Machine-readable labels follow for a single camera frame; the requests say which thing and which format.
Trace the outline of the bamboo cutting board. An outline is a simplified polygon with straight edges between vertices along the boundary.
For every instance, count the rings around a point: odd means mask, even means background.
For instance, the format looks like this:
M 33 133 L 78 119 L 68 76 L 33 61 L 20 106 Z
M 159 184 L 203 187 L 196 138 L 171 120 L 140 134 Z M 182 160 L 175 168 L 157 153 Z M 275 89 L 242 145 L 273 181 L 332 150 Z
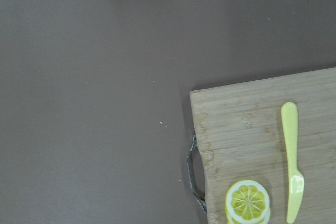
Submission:
M 225 196 L 243 179 L 270 196 L 271 223 L 285 223 L 288 174 L 281 106 L 298 108 L 298 169 L 305 189 L 296 223 L 335 223 L 335 69 L 192 91 L 208 223 L 225 223 Z

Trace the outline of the yellow plastic knife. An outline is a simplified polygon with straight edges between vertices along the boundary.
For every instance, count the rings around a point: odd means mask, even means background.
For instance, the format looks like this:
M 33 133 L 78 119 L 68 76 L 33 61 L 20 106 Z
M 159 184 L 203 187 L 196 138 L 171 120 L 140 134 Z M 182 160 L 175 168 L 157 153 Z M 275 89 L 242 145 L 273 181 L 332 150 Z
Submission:
M 292 102 L 281 107 L 281 122 L 285 140 L 288 167 L 287 223 L 294 223 L 298 215 L 304 192 L 304 176 L 298 170 L 298 109 Z

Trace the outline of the lemon slice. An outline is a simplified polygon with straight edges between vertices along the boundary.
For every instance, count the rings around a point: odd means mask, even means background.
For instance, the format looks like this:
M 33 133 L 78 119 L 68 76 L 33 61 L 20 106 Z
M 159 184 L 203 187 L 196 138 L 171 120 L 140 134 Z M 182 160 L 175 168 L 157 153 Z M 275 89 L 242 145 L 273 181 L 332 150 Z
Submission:
M 260 183 L 240 180 L 226 194 L 225 212 L 228 223 L 268 223 L 269 195 Z

